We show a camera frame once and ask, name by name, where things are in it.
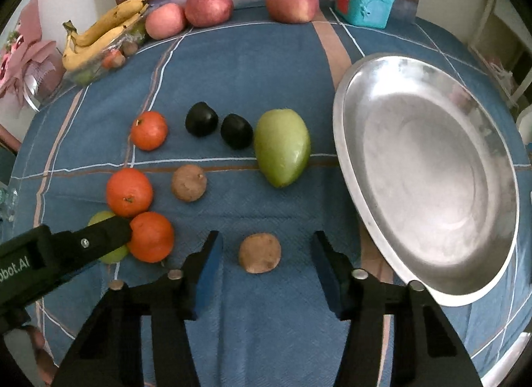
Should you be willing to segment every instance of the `metal tray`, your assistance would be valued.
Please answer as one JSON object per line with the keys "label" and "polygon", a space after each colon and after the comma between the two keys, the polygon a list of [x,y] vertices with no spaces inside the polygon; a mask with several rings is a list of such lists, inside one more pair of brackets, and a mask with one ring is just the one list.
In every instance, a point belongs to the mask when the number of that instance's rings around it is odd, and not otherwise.
{"label": "metal tray", "polygon": [[517,238],[517,179],[476,98],[413,58],[353,65],[334,98],[334,140],[355,206],[399,277],[446,306],[486,295]]}

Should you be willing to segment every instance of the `finger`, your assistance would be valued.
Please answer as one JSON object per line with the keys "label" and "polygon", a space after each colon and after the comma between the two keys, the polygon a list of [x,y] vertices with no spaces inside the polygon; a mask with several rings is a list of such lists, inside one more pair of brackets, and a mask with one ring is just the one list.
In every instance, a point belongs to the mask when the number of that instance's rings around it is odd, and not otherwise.
{"label": "finger", "polygon": [[41,333],[41,331],[38,328],[34,327],[33,325],[29,325],[29,326],[23,327],[22,329],[25,330],[30,336],[31,344],[33,345],[35,351],[38,351],[44,348],[44,343],[45,343],[44,336],[43,336],[43,333]]}
{"label": "finger", "polygon": [[54,365],[52,357],[45,351],[38,351],[36,355],[39,375],[45,384],[51,384],[58,368]]}

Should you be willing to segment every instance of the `red label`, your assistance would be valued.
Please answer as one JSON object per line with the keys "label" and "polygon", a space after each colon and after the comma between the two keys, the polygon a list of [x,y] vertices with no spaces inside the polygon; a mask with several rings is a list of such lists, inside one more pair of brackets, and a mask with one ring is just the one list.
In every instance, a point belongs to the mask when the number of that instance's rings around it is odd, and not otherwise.
{"label": "red label", "polygon": [[349,0],[336,0],[336,8],[344,15],[349,11]]}

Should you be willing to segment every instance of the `table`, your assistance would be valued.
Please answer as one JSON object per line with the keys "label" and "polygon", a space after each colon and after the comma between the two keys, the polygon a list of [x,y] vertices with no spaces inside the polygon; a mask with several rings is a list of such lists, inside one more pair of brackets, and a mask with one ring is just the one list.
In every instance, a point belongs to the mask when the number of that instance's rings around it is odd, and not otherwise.
{"label": "table", "polygon": [[[237,10],[222,26],[145,46],[122,70],[71,90],[35,117],[15,163],[11,185],[19,190],[20,208],[15,221],[4,225],[4,240],[39,223],[54,232],[85,226],[106,209],[105,184],[124,166],[146,172],[155,189],[152,209],[165,214],[177,232],[165,267],[132,257],[111,267],[99,264],[30,308],[55,361],[111,279],[131,286],[153,281],[179,267],[217,229],[225,248],[215,295],[207,313],[187,324],[202,384],[333,385],[348,326],[328,310],[310,259],[312,233],[323,229],[355,266],[400,282],[369,238],[360,238],[332,133],[335,87],[352,63],[378,52],[423,59],[458,79],[491,114],[510,150],[520,197],[514,257],[483,299],[444,308],[479,373],[486,374],[532,316],[532,170],[517,128],[490,77],[449,32],[421,19],[390,21],[383,31],[352,27],[327,5],[305,25],[273,23],[264,8]],[[311,133],[309,168],[288,188],[273,189],[258,172],[252,150],[235,153],[218,134],[188,135],[185,115],[201,100],[221,118],[234,112],[252,125],[266,110],[295,109]],[[151,153],[128,140],[132,121],[144,109],[160,111],[170,126],[167,142]],[[208,177],[206,195],[190,205],[169,190],[172,172],[184,163],[203,166]],[[262,276],[244,273],[237,261],[240,242],[256,232],[274,233],[283,246],[278,268]],[[382,385],[390,375],[392,328],[387,319]],[[149,332],[146,322],[147,386],[154,383]]]}

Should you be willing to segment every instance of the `banana bunch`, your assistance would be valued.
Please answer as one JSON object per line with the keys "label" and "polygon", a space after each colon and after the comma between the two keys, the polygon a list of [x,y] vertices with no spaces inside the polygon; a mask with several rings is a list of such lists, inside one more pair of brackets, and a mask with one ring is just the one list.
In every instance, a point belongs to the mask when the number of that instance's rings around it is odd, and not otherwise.
{"label": "banana bunch", "polygon": [[137,22],[148,9],[144,0],[128,0],[104,14],[83,34],[78,34],[72,22],[63,24],[66,29],[66,45],[63,66],[68,71],[79,69],[97,56],[130,26]]}

